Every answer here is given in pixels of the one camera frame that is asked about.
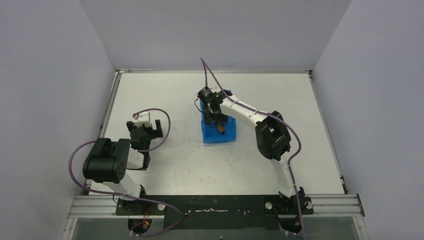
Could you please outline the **orange handled screwdriver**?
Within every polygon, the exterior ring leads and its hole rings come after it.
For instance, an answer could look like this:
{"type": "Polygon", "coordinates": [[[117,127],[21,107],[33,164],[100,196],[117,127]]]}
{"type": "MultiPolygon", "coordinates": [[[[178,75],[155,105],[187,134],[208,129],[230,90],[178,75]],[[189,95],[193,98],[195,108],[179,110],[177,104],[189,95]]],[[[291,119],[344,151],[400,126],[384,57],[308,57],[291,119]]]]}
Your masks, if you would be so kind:
{"type": "Polygon", "coordinates": [[[215,124],[215,126],[216,126],[216,129],[218,130],[218,132],[220,133],[220,134],[224,134],[225,133],[225,129],[224,129],[224,127],[219,123],[219,122],[217,122],[216,124],[215,124]]]}

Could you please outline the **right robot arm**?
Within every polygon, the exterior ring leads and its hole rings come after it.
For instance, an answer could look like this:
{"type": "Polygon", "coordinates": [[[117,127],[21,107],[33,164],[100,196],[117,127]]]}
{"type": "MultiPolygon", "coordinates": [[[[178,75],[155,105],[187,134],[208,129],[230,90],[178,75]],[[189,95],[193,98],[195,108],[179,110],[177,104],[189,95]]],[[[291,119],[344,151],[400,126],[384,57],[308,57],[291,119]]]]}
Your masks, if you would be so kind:
{"type": "Polygon", "coordinates": [[[301,186],[296,186],[288,160],[283,158],[291,149],[291,136],[277,111],[260,114],[253,107],[238,101],[228,90],[213,92],[207,86],[197,93],[201,112],[201,131],[205,144],[234,142],[237,138],[236,122],[252,129],[258,151],[270,160],[274,169],[280,199],[266,203],[269,210],[278,214],[311,215],[312,201],[301,186]]]}

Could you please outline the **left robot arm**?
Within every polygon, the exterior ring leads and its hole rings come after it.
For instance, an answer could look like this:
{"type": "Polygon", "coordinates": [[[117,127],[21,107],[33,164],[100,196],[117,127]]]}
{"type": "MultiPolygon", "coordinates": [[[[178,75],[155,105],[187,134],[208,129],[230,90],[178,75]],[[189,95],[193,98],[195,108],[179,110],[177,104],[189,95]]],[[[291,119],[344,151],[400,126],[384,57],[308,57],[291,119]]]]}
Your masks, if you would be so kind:
{"type": "Polygon", "coordinates": [[[164,136],[161,121],[156,119],[154,124],[150,120],[127,121],[129,138],[98,138],[83,164],[83,176],[122,193],[121,200],[132,202],[133,197],[145,197],[145,188],[127,170],[145,171],[149,167],[151,142],[164,136]]]}

